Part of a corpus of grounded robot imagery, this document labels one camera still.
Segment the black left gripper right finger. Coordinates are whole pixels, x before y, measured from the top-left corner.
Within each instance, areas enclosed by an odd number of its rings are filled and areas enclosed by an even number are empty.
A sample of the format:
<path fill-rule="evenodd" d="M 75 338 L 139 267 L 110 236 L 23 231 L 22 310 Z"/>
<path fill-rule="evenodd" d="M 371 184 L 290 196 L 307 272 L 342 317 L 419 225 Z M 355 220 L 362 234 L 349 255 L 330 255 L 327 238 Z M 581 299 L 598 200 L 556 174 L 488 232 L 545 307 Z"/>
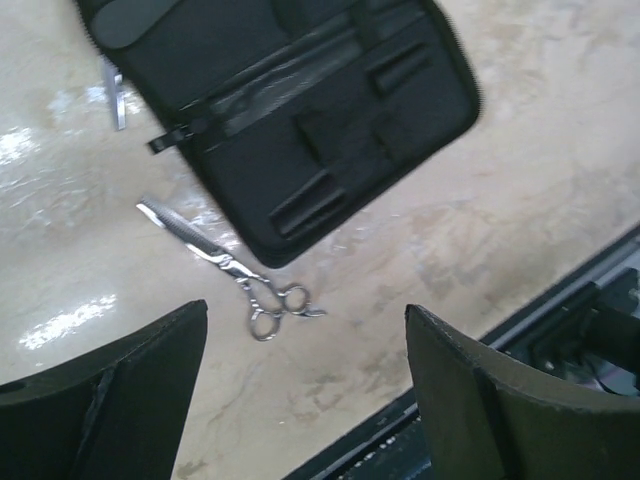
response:
<path fill-rule="evenodd" d="M 419 305 L 405 322 L 435 478 L 638 478 L 637 399 L 546 374 Z"/>

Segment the black zip tool case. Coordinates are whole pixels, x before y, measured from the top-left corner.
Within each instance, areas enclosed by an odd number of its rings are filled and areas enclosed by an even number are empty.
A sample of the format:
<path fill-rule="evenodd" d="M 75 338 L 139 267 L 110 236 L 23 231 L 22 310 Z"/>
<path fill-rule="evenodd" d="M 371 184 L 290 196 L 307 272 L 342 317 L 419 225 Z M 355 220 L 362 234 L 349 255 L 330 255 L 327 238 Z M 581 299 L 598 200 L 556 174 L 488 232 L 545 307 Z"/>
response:
<path fill-rule="evenodd" d="M 80 1 L 254 256 L 280 268 L 465 134 L 482 100 L 433 1 Z"/>

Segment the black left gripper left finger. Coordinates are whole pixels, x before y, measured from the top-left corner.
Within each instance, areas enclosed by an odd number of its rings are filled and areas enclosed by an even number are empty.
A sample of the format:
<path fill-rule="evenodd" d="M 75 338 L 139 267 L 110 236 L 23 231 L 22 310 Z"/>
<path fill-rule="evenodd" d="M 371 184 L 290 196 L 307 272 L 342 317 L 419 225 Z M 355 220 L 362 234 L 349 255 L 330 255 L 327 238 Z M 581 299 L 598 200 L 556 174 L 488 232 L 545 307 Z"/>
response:
<path fill-rule="evenodd" d="M 207 339 L 191 301 L 98 349 L 1 387 L 4 479 L 171 477 Z"/>

